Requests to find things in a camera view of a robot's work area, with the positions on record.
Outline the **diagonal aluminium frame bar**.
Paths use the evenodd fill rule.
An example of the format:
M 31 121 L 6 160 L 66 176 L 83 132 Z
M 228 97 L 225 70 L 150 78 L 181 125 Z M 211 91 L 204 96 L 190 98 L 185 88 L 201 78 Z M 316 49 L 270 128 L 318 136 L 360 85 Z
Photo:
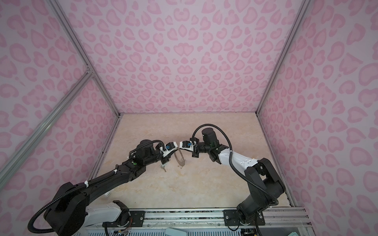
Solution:
M 13 178 L 30 156 L 30 153 L 40 144 L 92 77 L 93 71 L 87 71 L 11 156 L 10 160 L 1 169 L 1 189 L 4 189 L 7 183 Z

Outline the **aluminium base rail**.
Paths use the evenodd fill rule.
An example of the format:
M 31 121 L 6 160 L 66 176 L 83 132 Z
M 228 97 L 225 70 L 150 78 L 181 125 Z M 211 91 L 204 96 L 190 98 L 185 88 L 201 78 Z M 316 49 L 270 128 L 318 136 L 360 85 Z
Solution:
M 88 226 L 78 236 L 313 236 L 302 207 L 272 207 L 250 224 L 234 208 L 134 208 L 130 227 Z

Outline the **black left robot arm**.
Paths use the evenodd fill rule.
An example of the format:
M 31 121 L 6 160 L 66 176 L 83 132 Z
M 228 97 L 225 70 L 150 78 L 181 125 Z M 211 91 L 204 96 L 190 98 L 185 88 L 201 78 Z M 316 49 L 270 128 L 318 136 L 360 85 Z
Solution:
M 43 212 L 44 219 L 59 236 L 71 236 L 84 224 L 89 214 L 86 207 L 108 191 L 131 182 L 146 172 L 148 165 L 166 164 L 178 150 L 176 142 L 164 144 L 159 140 L 143 140 L 130 151 L 129 158 L 114 170 L 92 180 L 73 185 L 63 184 L 51 204 Z

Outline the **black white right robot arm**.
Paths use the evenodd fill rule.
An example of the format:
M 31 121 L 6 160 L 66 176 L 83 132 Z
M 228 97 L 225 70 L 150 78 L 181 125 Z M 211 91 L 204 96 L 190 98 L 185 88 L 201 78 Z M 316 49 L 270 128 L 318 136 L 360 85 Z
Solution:
M 263 212 L 278 206 L 279 197 L 285 193 L 285 185 L 269 159 L 257 160 L 235 152 L 229 137 L 216 125 L 201 125 L 188 141 L 180 143 L 180 149 L 195 158 L 208 154 L 213 162 L 229 166 L 248 184 L 248 197 L 236 207 L 235 221 L 241 225 L 257 225 Z

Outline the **silver perforated metal ring disc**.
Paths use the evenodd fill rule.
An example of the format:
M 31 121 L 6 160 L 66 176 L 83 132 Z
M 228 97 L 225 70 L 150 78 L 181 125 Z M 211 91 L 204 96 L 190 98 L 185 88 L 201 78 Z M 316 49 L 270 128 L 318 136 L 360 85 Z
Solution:
M 186 160 L 181 152 L 180 149 L 178 149 L 175 153 L 174 153 L 174 156 L 175 156 L 175 159 L 178 163 L 178 167 L 180 167 L 181 169 L 185 166 L 186 164 Z

